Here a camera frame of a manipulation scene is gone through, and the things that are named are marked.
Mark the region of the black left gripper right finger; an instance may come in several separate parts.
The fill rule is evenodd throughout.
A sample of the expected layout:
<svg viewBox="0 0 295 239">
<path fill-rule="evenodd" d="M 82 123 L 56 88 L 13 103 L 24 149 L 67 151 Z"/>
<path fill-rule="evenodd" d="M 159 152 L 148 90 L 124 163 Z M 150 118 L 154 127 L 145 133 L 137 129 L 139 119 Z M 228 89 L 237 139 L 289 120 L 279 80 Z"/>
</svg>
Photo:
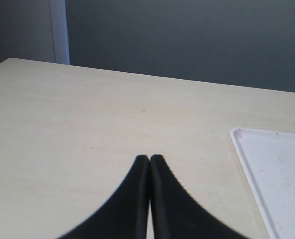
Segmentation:
<svg viewBox="0 0 295 239">
<path fill-rule="evenodd" d="M 245 239 L 201 205 L 180 184 L 164 157 L 150 159 L 151 211 L 156 239 Z"/>
</svg>

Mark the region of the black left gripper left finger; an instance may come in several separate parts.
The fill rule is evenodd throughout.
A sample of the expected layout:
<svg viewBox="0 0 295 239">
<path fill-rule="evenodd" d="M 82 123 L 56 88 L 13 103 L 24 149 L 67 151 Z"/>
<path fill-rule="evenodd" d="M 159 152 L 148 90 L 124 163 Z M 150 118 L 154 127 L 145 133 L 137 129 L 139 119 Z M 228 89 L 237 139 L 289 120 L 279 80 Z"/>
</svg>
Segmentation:
<svg viewBox="0 0 295 239">
<path fill-rule="evenodd" d="M 62 239 L 145 239 L 149 213 L 149 159 L 138 155 L 110 198 Z"/>
</svg>

